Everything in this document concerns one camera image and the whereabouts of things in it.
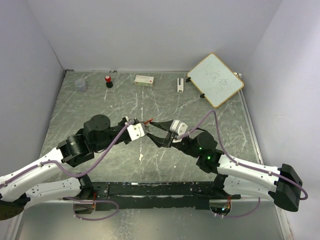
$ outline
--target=gray wall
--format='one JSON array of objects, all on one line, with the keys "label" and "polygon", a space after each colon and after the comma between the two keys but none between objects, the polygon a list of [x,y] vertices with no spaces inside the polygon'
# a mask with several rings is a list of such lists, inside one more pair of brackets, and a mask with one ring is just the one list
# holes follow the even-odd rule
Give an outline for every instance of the gray wall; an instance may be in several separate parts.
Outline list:
[{"label": "gray wall", "polygon": [[309,193],[288,213],[296,240],[320,235],[319,10],[318,0],[283,1],[243,74],[264,161],[294,166]]},{"label": "gray wall", "polygon": [[281,0],[27,0],[65,69],[243,72]]},{"label": "gray wall", "polygon": [[1,176],[39,157],[63,71],[25,0],[0,1],[0,33]]}]

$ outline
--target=gray table surface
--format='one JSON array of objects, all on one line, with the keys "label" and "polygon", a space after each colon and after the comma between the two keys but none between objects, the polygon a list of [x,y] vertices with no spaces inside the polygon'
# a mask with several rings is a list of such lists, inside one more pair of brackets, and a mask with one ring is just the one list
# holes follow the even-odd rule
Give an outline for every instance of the gray table surface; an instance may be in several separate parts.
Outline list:
[{"label": "gray table surface", "polygon": [[[105,75],[111,75],[113,88],[106,89]],[[179,119],[193,127],[212,106],[199,98],[197,88],[185,83],[177,93],[177,78],[184,73],[140,73],[154,77],[154,87],[134,85],[136,73],[68,72],[58,96],[41,155],[46,154],[68,136],[83,127],[96,114],[107,115],[116,125],[123,116],[155,121]],[[88,89],[78,92],[74,81],[84,78]],[[255,143],[246,120],[240,94],[235,94],[216,109],[223,142],[227,151],[238,158],[258,163]],[[201,126],[215,138],[214,117]],[[158,136],[165,132],[151,129]],[[83,172],[94,160],[73,172]],[[165,182],[213,181],[215,174],[206,174],[196,166],[196,159],[176,149],[157,148],[147,137],[128,145],[114,146],[105,159],[88,174],[92,181]],[[66,179],[58,174],[48,182]],[[255,200],[234,201],[233,215],[250,211]],[[100,218],[110,212],[95,212],[89,218]],[[42,203],[24,211],[17,240],[222,240],[284,239],[276,208],[262,202],[260,208],[242,219],[219,219],[209,210],[193,208],[123,209],[104,221],[87,222],[73,217],[71,203]]]},{"label": "gray table surface", "polygon": [[[106,88],[105,75],[110,75],[113,88]],[[154,87],[134,85],[136,75],[154,77]],[[184,84],[184,92],[177,92],[177,78],[185,73],[103,73],[68,72],[63,81],[41,155],[59,142],[83,128],[84,122],[97,114],[110,118],[115,126],[124,116],[156,122],[178,119],[195,126],[213,107],[191,83]],[[74,82],[85,79],[86,92],[77,91]],[[241,97],[237,93],[216,109],[221,136],[227,151],[238,158],[258,163],[250,129],[246,121]],[[214,116],[201,125],[217,139]],[[166,132],[150,127],[153,134],[164,137]],[[94,160],[74,168],[74,172],[88,169]],[[158,148],[148,138],[128,145],[114,146],[104,160],[89,173],[92,181],[107,182],[166,182],[212,181],[215,174],[207,174],[196,166],[196,159],[174,148]],[[48,182],[63,180],[64,173]]]}]

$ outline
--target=purple cable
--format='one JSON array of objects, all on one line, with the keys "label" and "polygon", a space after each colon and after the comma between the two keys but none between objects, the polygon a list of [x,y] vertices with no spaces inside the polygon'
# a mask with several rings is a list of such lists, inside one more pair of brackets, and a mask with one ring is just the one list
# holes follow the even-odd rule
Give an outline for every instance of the purple cable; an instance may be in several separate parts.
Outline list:
[{"label": "purple cable", "polygon": [[[56,164],[58,166],[58,168],[64,172],[65,174],[67,174],[68,176],[72,177],[72,178],[80,178],[86,174],[88,174],[89,172],[91,172],[101,161],[102,159],[104,159],[104,157],[107,155],[107,153],[110,151],[110,149],[115,145],[115,143],[117,142],[117,140],[120,138],[120,136],[124,133],[124,131],[134,123],[134,120],[129,121],[128,123],[125,124],[125,126],[121,129],[121,131],[117,134],[117,136],[113,139],[113,141],[111,142],[111,144],[106,148],[106,150],[103,152],[103,154],[98,158],[98,160],[85,172],[79,173],[79,174],[73,174],[71,172],[68,172],[67,170],[65,170],[65,168],[60,164],[60,162],[58,162],[57,160],[48,160],[48,161],[43,161],[42,164],[46,165],[46,164]],[[0,189],[2,189],[3,187],[5,187],[5,185],[11,183],[12,181],[16,180],[17,178],[20,178],[22,175],[32,171],[33,169],[38,168],[38,165],[33,165],[25,170],[23,170],[22,172],[18,173],[17,175],[9,178],[7,181],[4,182],[4,184],[0,184]]]},{"label": "purple cable", "polygon": [[[194,132],[203,122],[204,120],[211,114],[213,113],[214,114],[214,120],[215,120],[215,126],[216,126],[216,133],[217,133],[217,136],[218,136],[218,141],[219,141],[219,144],[221,146],[221,149],[222,151],[224,152],[224,154],[233,162],[233,163],[237,163],[236,160],[233,159],[232,156],[229,155],[229,153],[227,152],[227,150],[225,149],[223,143],[222,143],[222,140],[221,140],[221,136],[220,136],[220,130],[219,130],[219,124],[218,124],[218,117],[217,117],[217,113],[214,109],[210,110],[207,112],[207,114],[203,117],[203,119],[201,119],[199,121],[199,123],[194,127],[192,128],[190,131],[186,132],[185,134],[182,134],[180,136],[177,137],[177,139],[182,139],[182,138],[185,138],[187,136],[189,136],[192,132]],[[243,163],[240,163],[239,162],[239,165],[242,166],[242,167],[245,167],[245,168],[248,168],[248,169],[252,169],[252,170],[255,170],[255,171],[258,171],[258,172],[261,172],[261,173],[265,173],[265,174],[269,174],[269,171],[267,170],[264,170],[264,169],[260,169],[260,168],[257,168],[257,167],[254,167],[254,166],[249,166],[249,165],[246,165],[246,164],[243,164]],[[294,185],[295,187],[297,187],[298,189],[300,189],[303,193],[304,193],[304,197],[300,197],[300,200],[307,200],[308,199],[308,193],[306,190],[303,189],[303,187],[301,187],[299,184],[297,184],[296,182],[292,181],[291,179],[285,177],[285,176],[282,176],[280,174],[277,174],[277,173],[274,173],[274,172],[271,172],[271,175],[273,176],[276,176],[277,178],[280,178],[280,179],[283,179],[285,181],[287,181],[288,183]]]},{"label": "purple cable", "polygon": [[252,209],[251,211],[248,211],[248,212],[246,212],[246,213],[244,213],[244,214],[241,214],[241,215],[236,215],[236,216],[226,215],[226,216],[221,216],[221,217],[224,218],[224,219],[239,219],[239,218],[246,217],[246,216],[252,214],[255,210],[257,210],[257,209],[259,208],[259,206],[260,206],[260,203],[261,203],[261,199],[260,199],[260,197],[258,197],[258,203],[257,203],[257,205],[255,206],[255,208]]},{"label": "purple cable", "polygon": [[95,203],[107,203],[107,204],[113,204],[116,206],[116,210],[111,213],[110,215],[108,216],[105,216],[105,217],[101,217],[101,218],[86,218],[86,217],[80,217],[76,214],[76,206],[73,205],[73,214],[74,216],[77,218],[77,219],[80,219],[80,220],[85,220],[85,221],[100,221],[100,220],[105,220],[105,219],[108,219],[108,218],[111,218],[113,217],[114,215],[116,215],[118,212],[119,212],[119,205],[118,203],[116,203],[115,201],[111,201],[111,200],[94,200],[94,201],[87,201],[87,200],[78,200],[78,199],[75,199],[73,197],[66,197],[66,199],[69,199],[71,201],[75,201],[75,202],[79,202],[79,203],[83,203],[83,204],[95,204]]}]

